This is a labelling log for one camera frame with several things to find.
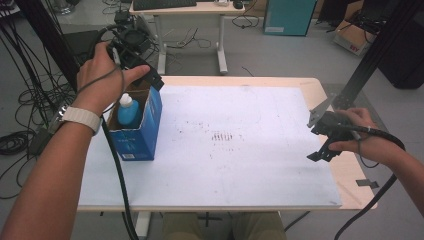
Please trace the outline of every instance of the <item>cardboard box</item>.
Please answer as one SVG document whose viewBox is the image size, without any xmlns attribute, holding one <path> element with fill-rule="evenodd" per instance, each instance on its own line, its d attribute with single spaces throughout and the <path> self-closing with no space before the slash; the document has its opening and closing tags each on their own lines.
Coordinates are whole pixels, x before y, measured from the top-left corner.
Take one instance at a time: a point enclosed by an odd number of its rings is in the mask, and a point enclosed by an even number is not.
<svg viewBox="0 0 424 240">
<path fill-rule="evenodd" d="M 345 19 L 350 19 L 362 8 L 363 1 L 354 2 L 348 5 Z M 367 52 L 376 35 L 361 29 L 348 21 L 344 20 L 336 28 L 334 42 L 354 53 L 362 56 Z"/>
<path fill-rule="evenodd" d="M 143 113 L 140 127 L 138 129 L 122 129 L 117 116 L 118 104 L 113 108 L 108 119 L 109 132 L 122 160 L 153 160 L 162 113 L 160 94 L 153 87 L 144 90 L 131 89 L 127 93 L 139 102 L 140 110 Z"/>
</svg>

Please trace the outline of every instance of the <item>bottle cap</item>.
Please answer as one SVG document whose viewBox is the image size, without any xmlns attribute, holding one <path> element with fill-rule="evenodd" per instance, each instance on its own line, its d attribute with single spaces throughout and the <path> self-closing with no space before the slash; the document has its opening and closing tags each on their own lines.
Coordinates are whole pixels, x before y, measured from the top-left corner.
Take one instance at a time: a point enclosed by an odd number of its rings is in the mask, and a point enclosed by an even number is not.
<svg viewBox="0 0 424 240">
<path fill-rule="evenodd" d="M 128 93 L 124 93 L 119 100 L 119 103 L 122 107 L 129 107 L 132 105 L 132 98 L 128 95 Z"/>
</svg>

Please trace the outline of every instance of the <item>white watch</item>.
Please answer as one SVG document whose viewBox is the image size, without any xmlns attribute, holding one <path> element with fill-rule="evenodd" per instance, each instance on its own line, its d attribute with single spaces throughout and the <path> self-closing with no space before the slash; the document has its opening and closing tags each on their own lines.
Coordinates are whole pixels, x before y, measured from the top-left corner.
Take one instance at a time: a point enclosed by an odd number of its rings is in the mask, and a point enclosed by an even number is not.
<svg viewBox="0 0 424 240">
<path fill-rule="evenodd" d="M 67 121 L 81 123 L 90 127 L 93 129 L 93 135 L 97 134 L 101 123 L 99 116 L 93 112 L 64 105 L 53 117 L 53 120 L 50 123 L 48 129 L 49 133 L 54 134 L 60 128 L 60 126 Z"/>
</svg>

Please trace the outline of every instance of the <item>watch strap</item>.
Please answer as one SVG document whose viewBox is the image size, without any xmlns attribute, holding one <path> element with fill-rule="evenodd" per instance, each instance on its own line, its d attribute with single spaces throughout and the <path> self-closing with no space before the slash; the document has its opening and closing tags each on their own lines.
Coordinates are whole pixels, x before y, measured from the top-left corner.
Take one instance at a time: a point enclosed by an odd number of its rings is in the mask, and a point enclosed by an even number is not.
<svg viewBox="0 0 424 240">
<path fill-rule="evenodd" d="M 84 124 L 93 129 L 93 135 L 98 132 L 101 123 L 99 116 L 97 116 L 95 113 L 74 107 L 67 107 L 66 112 L 62 117 L 62 121 Z"/>
</svg>

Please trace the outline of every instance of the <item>table leg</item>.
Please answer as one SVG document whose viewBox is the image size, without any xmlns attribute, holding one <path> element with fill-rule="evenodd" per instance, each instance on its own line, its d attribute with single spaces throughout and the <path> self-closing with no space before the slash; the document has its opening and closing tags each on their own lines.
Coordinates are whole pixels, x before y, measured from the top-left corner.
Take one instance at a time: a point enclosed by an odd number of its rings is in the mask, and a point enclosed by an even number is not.
<svg viewBox="0 0 424 240">
<path fill-rule="evenodd" d="M 138 212 L 137 221 L 135 224 L 135 232 L 138 239 L 147 239 L 147 232 L 149 231 L 150 212 Z"/>
<path fill-rule="evenodd" d="M 166 66 L 166 45 L 162 40 L 162 23 L 160 21 L 160 17 L 158 15 L 154 16 L 155 26 L 157 32 L 157 40 L 159 43 L 159 60 L 157 71 L 159 75 L 165 75 L 165 66 Z"/>
<path fill-rule="evenodd" d="M 219 19 L 219 40 L 217 42 L 219 71 L 221 74 L 227 74 L 227 61 L 224 53 L 224 15 L 220 15 Z"/>
</svg>

